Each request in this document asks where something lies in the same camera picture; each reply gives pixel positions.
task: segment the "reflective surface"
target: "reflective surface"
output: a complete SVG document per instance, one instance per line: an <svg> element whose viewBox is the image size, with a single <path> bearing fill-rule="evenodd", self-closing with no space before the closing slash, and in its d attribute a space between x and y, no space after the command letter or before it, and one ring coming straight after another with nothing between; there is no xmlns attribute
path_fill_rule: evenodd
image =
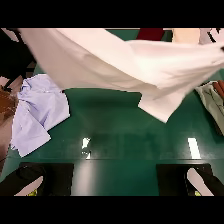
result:
<svg viewBox="0 0 224 224"><path fill-rule="evenodd" d="M210 80L218 79L224 79L223 70ZM216 134L196 92L166 124L138 108L140 93L69 89L65 94L71 117L23 159L9 150L2 178L21 161L74 162L74 195L158 195L157 163L209 162L224 182L224 137Z"/></svg>

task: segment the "red cloth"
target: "red cloth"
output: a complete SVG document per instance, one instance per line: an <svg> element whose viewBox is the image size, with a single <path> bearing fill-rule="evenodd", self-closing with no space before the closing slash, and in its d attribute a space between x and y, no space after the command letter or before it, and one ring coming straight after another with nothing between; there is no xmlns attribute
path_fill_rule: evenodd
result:
<svg viewBox="0 0 224 224"><path fill-rule="evenodd" d="M163 28L140 28L137 40L160 41L163 37Z"/></svg>

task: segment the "green tabletop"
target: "green tabletop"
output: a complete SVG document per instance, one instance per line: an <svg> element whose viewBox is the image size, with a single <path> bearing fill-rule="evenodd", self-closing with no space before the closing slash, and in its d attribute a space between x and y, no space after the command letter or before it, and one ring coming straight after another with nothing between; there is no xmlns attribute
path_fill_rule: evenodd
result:
<svg viewBox="0 0 224 224"><path fill-rule="evenodd" d="M35 72L42 73L40 68ZM221 70L211 80L223 78ZM216 134L196 92L187 95L166 124L138 108L140 93L69 89L65 94L71 117L26 157L10 149L1 180L22 161L73 162L72 195L158 195L156 164L208 162L224 182L224 137ZM85 138L90 141L82 149ZM188 138L197 140L201 160L192 159Z"/></svg>

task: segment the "blue cloth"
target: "blue cloth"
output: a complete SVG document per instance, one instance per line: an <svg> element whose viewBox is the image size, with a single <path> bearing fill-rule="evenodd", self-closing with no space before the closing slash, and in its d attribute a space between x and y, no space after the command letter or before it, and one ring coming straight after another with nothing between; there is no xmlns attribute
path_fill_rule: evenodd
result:
<svg viewBox="0 0 224 224"><path fill-rule="evenodd" d="M23 157L48 142L47 131L70 114L66 95L46 74L25 79L18 99L11 144Z"/></svg>

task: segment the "crumpled shirt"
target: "crumpled shirt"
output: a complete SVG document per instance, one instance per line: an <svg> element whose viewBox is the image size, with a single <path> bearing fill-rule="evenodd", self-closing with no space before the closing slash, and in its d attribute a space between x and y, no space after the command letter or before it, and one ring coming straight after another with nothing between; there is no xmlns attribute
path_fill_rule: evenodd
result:
<svg viewBox="0 0 224 224"><path fill-rule="evenodd" d="M21 28L61 89L140 92L139 107L167 122L190 91L224 67L224 43L123 41L103 28Z"/></svg>
<svg viewBox="0 0 224 224"><path fill-rule="evenodd" d="M48 142L47 131L70 114L66 95L46 74L25 79L17 95L11 145L24 157Z"/></svg>

